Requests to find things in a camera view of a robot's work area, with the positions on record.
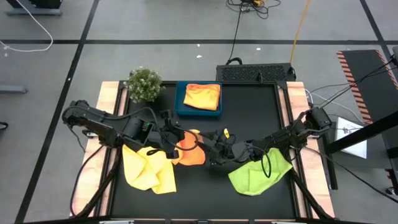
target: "green cloth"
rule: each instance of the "green cloth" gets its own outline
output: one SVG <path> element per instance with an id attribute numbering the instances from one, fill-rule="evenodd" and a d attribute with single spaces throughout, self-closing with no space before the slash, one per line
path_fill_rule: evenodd
<path id="1" fill-rule="evenodd" d="M 271 176 L 267 178 L 262 171 L 261 161 L 251 161 L 228 174 L 235 190 L 244 195 L 260 195 L 277 183 L 292 168 L 279 149 L 271 148 L 268 152 L 271 160 Z M 269 172 L 267 157 L 263 157 L 264 168 Z"/>

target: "yellow cloth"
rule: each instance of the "yellow cloth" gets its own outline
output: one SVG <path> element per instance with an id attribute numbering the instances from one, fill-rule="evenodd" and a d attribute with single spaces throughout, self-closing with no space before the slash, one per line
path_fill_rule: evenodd
<path id="1" fill-rule="evenodd" d="M 198 130 L 191 130 L 192 132 L 198 134 Z M 182 141 L 179 141 L 177 143 L 178 146 L 184 148 L 184 149 L 189 149 L 195 145 L 195 137 L 188 132 L 184 132 L 185 139 Z M 200 142 L 203 142 L 203 138 L 200 135 L 197 135 L 198 140 Z M 193 150 L 189 151 L 184 151 L 177 149 L 179 157 L 177 159 L 173 159 L 172 162 L 174 165 L 177 165 L 178 163 L 181 163 L 185 166 L 193 166 L 193 165 L 202 165 L 205 163 L 205 152 L 197 146 Z"/>
<path id="2" fill-rule="evenodd" d="M 156 194 L 176 192 L 171 160 L 162 151 L 147 156 L 147 152 L 153 149 L 145 147 L 134 152 L 123 146 L 124 176 L 127 183 L 140 190 L 152 188 Z"/>
<path id="3" fill-rule="evenodd" d="M 184 104 L 205 110 L 217 110 L 221 87 L 219 84 L 188 84 Z"/>

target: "white cable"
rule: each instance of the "white cable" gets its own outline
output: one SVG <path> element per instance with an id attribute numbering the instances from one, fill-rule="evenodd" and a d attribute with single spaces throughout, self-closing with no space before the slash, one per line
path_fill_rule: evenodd
<path id="1" fill-rule="evenodd" d="M 52 36 L 51 36 L 51 34 L 32 16 L 32 14 L 29 12 L 29 10 L 27 10 L 27 8 L 25 8 L 25 6 L 24 5 L 22 5 L 18 0 L 15 0 L 15 1 L 17 1 L 24 9 L 25 9 L 25 11 L 31 16 L 31 18 L 50 36 L 50 38 L 51 38 L 51 43 L 50 43 L 50 45 L 48 46 L 48 47 L 46 47 L 45 49 L 37 49 L 37 50 L 19 50 L 19 49 L 13 49 L 12 47 L 10 47 L 10 46 L 8 46 L 8 45 L 6 45 L 6 44 L 4 44 L 1 40 L 0 40 L 0 44 L 2 44 L 3 46 L 4 46 L 4 49 L 5 50 L 7 50 L 7 49 L 10 49 L 10 50 L 14 50 L 14 51 L 16 51 L 16 52 L 40 52 L 40 51 L 46 51 L 46 50 L 48 50 L 50 47 L 51 47 L 51 45 L 52 45 L 52 43 L 53 43 L 53 38 L 52 38 Z"/>
<path id="2" fill-rule="evenodd" d="M 308 90 L 306 90 L 306 89 L 304 89 L 306 92 L 308 92 L 308 94 L 307 94 L 307 96 L 309 95 L 310 96 L 310 99 L 311 99 L 311 103 L 313 104 L 313 100 L 312 100 L 312 95 L 311 95 L 311 93 L 308 91 Z"/>
<path id="3" fill-rule="evenodd" d="M 323 100 L 330 101 L 330 100 L 328 100 L 328 99 L 326 99 L 326 98 L 324 98 L 324 97 L 322 97 L 322 96 L 320 96 L 320 95 L 318 95 L 318 94 L 316 94 L 316 93 L 311 93 L 311 94 L 313 94 L 313 95 L 315 95 L 315 96 L 317 96 L 317 97 L 319 97 L 319 98 L 321 98 L 321 99 L 323 99 Z M 344 109 L 347 109 L 347 110 L 351 111 L 351 113 L 355 116 L 355 118 L 356 118 L 359 122 L 363 123 L 363 121 L 362 121 L 362 120 L 354 113 L 354 111 L 352 111 L 351 109 L 349 109 L 349 108 L 347 108 L 347 107 L 345 107 L 345 106 L 343 106 L 343 105 L 341 105 L 341 104 L 338 104 L 338 103 L 336 103 L 336 102 L 334 102 L 334 101 L 331 101 L 331 103 L 336 104 L 336 105 L 338 105 L 338 106 L 341 106 L 341 107 L 344 108 Z"/>

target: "cloth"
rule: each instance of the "cloth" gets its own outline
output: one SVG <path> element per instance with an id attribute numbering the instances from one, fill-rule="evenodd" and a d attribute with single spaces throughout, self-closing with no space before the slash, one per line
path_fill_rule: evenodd
<path id="1" fill-rule="evenodd" d="M 184 104 L 205 110 L 217 110 L 221 87 L 219 84 L 188 84 Z"/>
<path id="2" fill-rule="evenodd" d="M 171 160 L 162 151 L 147 156 L 147 152 L 153 149 L 145 147 L 134 152 L 123 146 L 124 176 L 127 183 L 139 190 L 152 188 L 156 194 L 176 192 Z"/>
<path id="3" fill-rule="evenodd" d="M 192 132 L 197 134 L 198 140 L 203 143 L 203 138 L 198 135 L 199 131 L 198 130 L 191 130 Z M 188 149 L 191 148 L 195 145 L 195 137 L 188 132 L 184 132 L 185 139 L 182 141 L 179 141 L 177 143 L 178 146 Z M 177 159 L 173 159 L 172 162 L 174 165 L 177 165 L 178 163 L 181 163 L 182 165 L 185 166 L 193 166 L 193 165 L 202 165 L 205 163 L 206 156 L 205 152 L 197 146 L 193 150 L 189 151 L 183 151 L 181 149 L 177 149 L 179 157 Z"/>
<path id="4" fill-rule="evenodd" d="M 271 176 L 267 178 L 261 167 L 261 161 L 251 161 L 228 174 L 238 193 L 244 195 L 260 195 L 263 191 L 277 183 L 292 168 L 279 149 L 271 148 L 268 152 L 271 160 Z M 269 170 L 267 157 L 263 158 L 266 172 Z"/>

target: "white paper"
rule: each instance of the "white paper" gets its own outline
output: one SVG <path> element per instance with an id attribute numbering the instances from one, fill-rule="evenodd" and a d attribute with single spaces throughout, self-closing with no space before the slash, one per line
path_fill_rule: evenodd
<path id="1" fill-rule="evenodd" d="M 339 140 L 351 133 L 354 133 L 361 128 L 363 127 L 356 123 L 338 117 L 336 125 L 336 140 Z M 367 142 L 365 140 L 346 149 L 343 149 L 342 151 L 366 159 L 366 146 Z"/>

